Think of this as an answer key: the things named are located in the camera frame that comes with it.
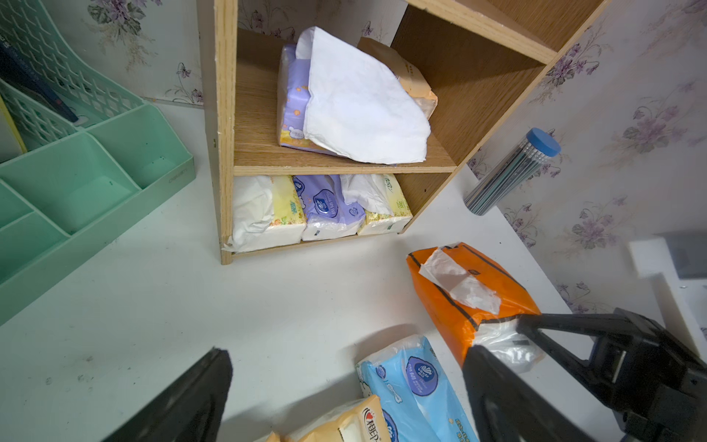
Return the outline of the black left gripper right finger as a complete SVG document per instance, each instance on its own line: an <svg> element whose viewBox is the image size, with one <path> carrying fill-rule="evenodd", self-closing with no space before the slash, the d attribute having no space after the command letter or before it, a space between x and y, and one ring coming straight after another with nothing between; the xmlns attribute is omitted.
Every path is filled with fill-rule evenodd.
<svg viewBox="0 0 707 442"><path fill-rule="evenodd" d="M486 348L467 351L462 373L480 441L591 440Z"/></svg>

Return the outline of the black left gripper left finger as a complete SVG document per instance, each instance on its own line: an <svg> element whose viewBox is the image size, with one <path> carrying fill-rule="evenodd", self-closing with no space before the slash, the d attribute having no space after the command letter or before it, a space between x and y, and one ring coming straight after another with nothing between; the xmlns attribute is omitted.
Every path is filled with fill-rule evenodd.
<svg viewBox="0 0 707 442"><path fill-rule="evenodd" d="M215 441L233 377L228 351L213 348L108 441Z"/></svg>

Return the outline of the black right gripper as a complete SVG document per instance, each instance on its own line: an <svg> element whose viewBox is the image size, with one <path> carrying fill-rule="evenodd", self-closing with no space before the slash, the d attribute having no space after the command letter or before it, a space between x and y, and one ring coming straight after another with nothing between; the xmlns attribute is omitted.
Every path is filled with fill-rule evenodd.
<svg viewBox="0 0 707 442"><path fill-rule="evenodd" d="M522 315L517 329L613 410L633 441L697 441L706 424L706 364L653 320L614 314ZM582 358L554 338L588 337Z"/></svg>

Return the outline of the blue tissue pack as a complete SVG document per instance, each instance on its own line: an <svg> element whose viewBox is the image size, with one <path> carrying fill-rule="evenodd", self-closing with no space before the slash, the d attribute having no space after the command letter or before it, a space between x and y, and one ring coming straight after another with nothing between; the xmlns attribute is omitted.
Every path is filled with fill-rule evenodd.
<svg viewBox="0 0 707 442"><path fill-rule="evenodd" d="M392 441L478 438L436 354L423 335L411 335L355 366L364 396L379 397Z"/></svg>

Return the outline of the orange tissue pack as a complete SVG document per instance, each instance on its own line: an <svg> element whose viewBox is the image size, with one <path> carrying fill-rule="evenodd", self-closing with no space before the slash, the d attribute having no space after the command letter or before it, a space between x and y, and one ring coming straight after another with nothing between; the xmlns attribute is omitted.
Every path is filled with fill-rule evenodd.
<svg viewBox="0 0 707 442"><path fill-rule="evenodd" d="M525 373L545 353L517 330L522 315L541 311L500 264L460 242L410 253L412 283L458 364L482 346L513 372Z"/></svg>

